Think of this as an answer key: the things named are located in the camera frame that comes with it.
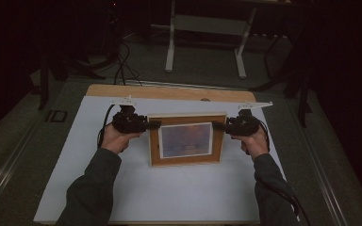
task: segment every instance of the gray carpet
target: gray carpet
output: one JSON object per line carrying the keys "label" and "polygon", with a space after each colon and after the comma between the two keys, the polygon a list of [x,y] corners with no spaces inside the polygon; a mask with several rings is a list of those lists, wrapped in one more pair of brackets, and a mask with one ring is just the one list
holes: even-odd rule
{"label": "gray carpet", "polygon": [[[247,89],[260,85],[269,78],[263,64],[263,53],[270,44],[266,38],[248,41],[243,54],[246,80],[238,78],[233,50],[228,46],[213,48],[207,45],[190,47],[180,41],[175,49],[172,73],[164,72],[167,46],[159,37],[146,42],[127,42],[130,48],[127,65],[139,73],[144,86],[209,86],[217,89]],[[271,52],[271,71],[282,64],[290,45],[283,40]],[[37,110],[39,98],[27,95],[0,122],[0,166],[22,140],[26,128],[37,123],[23,147],[19,164],[0,195],[0,225],[40,225],[33,222],[41,194],[58,160],[80,101],[90,84],[113,83],[118,65],[98,72],[107,80],[93,80],[72,72],[65,83],[51,81],[51,99],[47,108]],[[124,69],[128,85],[138,85],[135,71]],[[295,188],[312,225],[362,225],[362,189],[337,140],[329,121],[324,116],[314,92],[309,93],[306,114],[307,128],[297,121],[297,99],[285,99],[285,84],[261,93],[255,93],[259,102],[273,101],[264,108],[284,172]],[[46,121],[49,110],[67,111],[65,122]],[[316,168],[316,161],[321,168]],[[342,216],[335,217],[327,196],[335,194]]]}

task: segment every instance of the long-sleeved shirt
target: long-sleeved shirt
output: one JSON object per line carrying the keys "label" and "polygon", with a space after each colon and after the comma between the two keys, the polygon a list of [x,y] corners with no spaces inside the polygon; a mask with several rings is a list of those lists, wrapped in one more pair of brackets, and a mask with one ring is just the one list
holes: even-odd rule
{"label": "long-sleeved shirt", "polygon": [[[122,163],[121,158],[106,149],[98,149],[85,169],[67,190],[67,203],[57,226],[107,225],[113,206],[113,183]],[[262,154],[255,159],[255,178],[293,196],[272,156]],[[299,225],[291,205],[261,183],[255,185],[262,225]]]}

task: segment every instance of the forearm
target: forearm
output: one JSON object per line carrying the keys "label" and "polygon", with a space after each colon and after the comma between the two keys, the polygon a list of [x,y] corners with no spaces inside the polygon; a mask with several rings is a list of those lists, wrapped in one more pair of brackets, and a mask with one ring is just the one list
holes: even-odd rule
{"label": "forearm", "polygon": [[107,225],[121,162],[117,154],[98,149],[84,175],[68,188],[66,207],[57,225]]}
{"label": "forearm", "polygon": [[255,195],[262,225],[299,225],[291,203],[268,186],[293,197],[292,187],[284,180],[281,171],[266,153],[255,159]]}

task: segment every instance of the picture frame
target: picture frame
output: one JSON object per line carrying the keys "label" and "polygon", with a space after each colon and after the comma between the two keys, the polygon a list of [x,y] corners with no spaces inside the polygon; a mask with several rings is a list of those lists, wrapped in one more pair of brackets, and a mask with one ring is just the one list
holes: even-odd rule
{"label": "picture frame", "polygon": [[148,121],[161,121],[150,130],[151,166],[219,163],[224,132],[212,122],[225,123],[226,112],[148,114]]}

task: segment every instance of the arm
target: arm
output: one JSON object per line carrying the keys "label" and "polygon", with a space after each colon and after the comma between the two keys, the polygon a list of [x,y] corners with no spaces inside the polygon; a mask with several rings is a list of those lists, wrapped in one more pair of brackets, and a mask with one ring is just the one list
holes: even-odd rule
{"label": "arm", "polygon": [[113,183],[128,147],[129,139],[140,134],[121,134],[110,124],[84,175],[67,189],[66,206],[57,221],[63,225],[107,225],[113,206]]}
{"label": "arm", "polygon": [[248,153],[255,164],[255,196],[262,225],[299,225],[291,203],[272,190],[293,197],[293,190],[282,177],[281,171],[269,154],[266,133],[260,128],[249,137],[231,136],[241,141],[241,149]]}

